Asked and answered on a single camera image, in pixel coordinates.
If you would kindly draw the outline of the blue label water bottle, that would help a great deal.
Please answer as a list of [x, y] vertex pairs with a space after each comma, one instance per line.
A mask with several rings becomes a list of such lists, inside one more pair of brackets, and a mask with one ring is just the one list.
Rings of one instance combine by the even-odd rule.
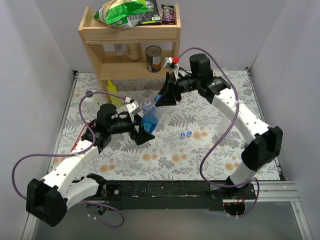
[[144, 103], [142, 104], [142, 111], [143, 111], [143, 113], [145, 114], [145, 113], [153, 110], [153, 109], [155, 108], [155, 104], [156, 104], [156, 102], [155, 102], [154, 100], [152, 100], [152, 99], [146, 99], [146, 100], [144, 101]]
[[160, 107], [153, 106], [152, 108], [143, 111], [142, 124], [144, 129], [152, 134], [156, 126], [160, 122], [162, 116], [162, 109]]

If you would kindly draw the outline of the blue bottle cap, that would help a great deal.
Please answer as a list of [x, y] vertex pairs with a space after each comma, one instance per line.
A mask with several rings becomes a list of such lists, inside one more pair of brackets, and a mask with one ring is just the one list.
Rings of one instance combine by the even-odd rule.
[[155, 101], [158, 102], [161, 97], [162, 97], [162, 95], [161, 95], [161, 94], [158, 94], [158, 95], [155, 97]]

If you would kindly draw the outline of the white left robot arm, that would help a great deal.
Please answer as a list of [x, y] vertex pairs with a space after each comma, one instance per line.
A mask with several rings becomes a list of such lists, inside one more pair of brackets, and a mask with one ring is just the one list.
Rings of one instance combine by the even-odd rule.
[[71, 153], [54, 170], [41, 180], [32, 179], [27, 185], [26, 211], [51, 227], [59, 224], [67, 210], [87, 198], [107, 199], [110, 192], [107, 181], [90, 173], [74, 183], [82, 169], [111, 142], [112, 135], [128, 133], [137, 145], [155, 137], [144, 129], [141, 107], [137, 101], [126, 104], [126, 111], [117, 112], [110, 103], [100, 106], [96, 119], [92, 120]]

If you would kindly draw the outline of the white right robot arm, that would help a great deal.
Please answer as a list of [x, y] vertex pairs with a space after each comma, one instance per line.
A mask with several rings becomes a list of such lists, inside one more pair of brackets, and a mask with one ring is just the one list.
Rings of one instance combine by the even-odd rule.
[[175, 106], [181, 101], [182, 94], [197, 91], [231, 121], [229, 129], [236, 127], [241, 132], [247, 147], [241, 154], [241, 164], [227, 178], [225, 185], [227, 195], [237, 199], [245, 192], [244, 185], [280, 154], [283, 131], [278, 126], [270, 127], [240, 102], [235, 87], [226, 77], [213, 75], [206, 54], [192, 55], [189, 58], [191, 74], [182, 78], [176, 76], [178, 61], [177, 57], [165, 58], [164, 67], [173, 73], [166, 73], [164, 85], [155, 97], [155, 105]]

